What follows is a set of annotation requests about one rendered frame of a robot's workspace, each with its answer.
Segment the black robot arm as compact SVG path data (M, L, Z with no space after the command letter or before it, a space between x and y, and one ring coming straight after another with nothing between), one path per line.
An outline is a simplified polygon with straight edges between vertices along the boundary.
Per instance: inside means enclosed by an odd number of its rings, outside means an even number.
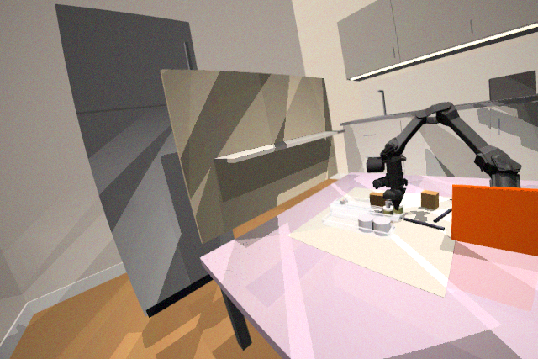
M429 117L433 113L435 117ZM451 127L453 131L467 144L476 154L474 163L485 171L489 179L490 187L520 187L521 165L511 159L509 155L498 147L488 145L477 132L466 124L458 115L458 111L451 102L441 102L431 105L425 110L417 112L403 131L392 138L380 153L380 157L368 157L366 162L367 172L384 172L385 163L387 173L402 172L401 161L406 161L402 155L405 146L416 134L422 124L438 124Z

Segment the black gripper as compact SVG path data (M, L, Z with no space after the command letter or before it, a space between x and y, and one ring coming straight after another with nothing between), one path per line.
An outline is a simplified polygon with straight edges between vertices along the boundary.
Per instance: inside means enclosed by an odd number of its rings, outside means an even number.
M403 172L395 173L395 174L387 173L386 178L388 179L388 182L389 182L388 188L391 188L391 189L387 189L384 192L383 198L391 200L394 205L394 209L398 210L399 205L401 201L403 200L405 191L407 189L407 188L404 188L404 184L405 184L405 187L407 187L408 180L404 178Z

